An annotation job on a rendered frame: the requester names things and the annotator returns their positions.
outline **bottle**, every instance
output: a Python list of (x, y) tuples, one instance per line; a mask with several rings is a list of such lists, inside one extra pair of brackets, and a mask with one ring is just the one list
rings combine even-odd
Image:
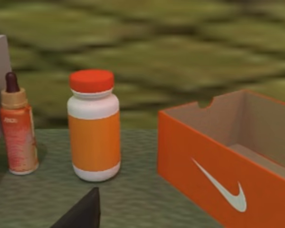
[(112, 94), (114, 75), (81, 70), (69, 78), (68, 126), (75, 174), (85, 181), (115, 176), (121, 163), (119, 101)]
[(9, 171), (26, 175), (38, 166), (32, 108), (26, 92), (19, 88), (17, 76), (5, 75), (6, 90), (1, 91), (0, 118), (8, 155)]

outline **nike swoosh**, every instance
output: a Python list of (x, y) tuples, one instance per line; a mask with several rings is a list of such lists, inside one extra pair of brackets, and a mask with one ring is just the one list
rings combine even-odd
[(226, 188), (224, 188), (223, 185), (221, 185), (214, 177), (212, 177), (196, 160), (192, 158), (193, 162), (198, 166), (198, 168), (206, 175), (206, 177), (211, 181), (211, 183), (214, 185), (214, 187), (219, 190), (219, 192), (222, 194), (222, 196), (228, 201), (228, 203), (237, 211), (239, 212), (245, 212), (247, 209), (247, 202), (246, 197), (244, 195), (244, 192), (242, 190), (242, 186), (239, 182), (238, 188), (239, 188), (239, 194), (233, 195), (231, 194)]

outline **open box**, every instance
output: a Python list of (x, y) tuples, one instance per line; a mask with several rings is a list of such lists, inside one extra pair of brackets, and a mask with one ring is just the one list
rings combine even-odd
[(250, 91), (159, 112), (158, 173), (227, 228), (285, 228), (285, 103)]

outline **green tablecloth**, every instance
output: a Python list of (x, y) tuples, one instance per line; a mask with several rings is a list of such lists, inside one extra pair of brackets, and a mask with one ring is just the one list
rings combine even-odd
[(220, 228), (156, 172), (157, 132), (122, 134), (122, 169), (104, 183), (81, 181), (71, 166), (67, 130), (37, 130), (41, 165), (7, 171), (0, 142), (0, 228), (48, 228), (92, 187), (101, 194), (101, 228)]

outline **white bottle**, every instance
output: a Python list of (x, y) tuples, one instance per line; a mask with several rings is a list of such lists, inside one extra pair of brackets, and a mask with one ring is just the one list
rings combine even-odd
[(72, 163), (86, 181), (105, 181), (120, 169), (119, 101), (112, 94), (114, 75), (105, 70), (71, 74), (67, 103)]

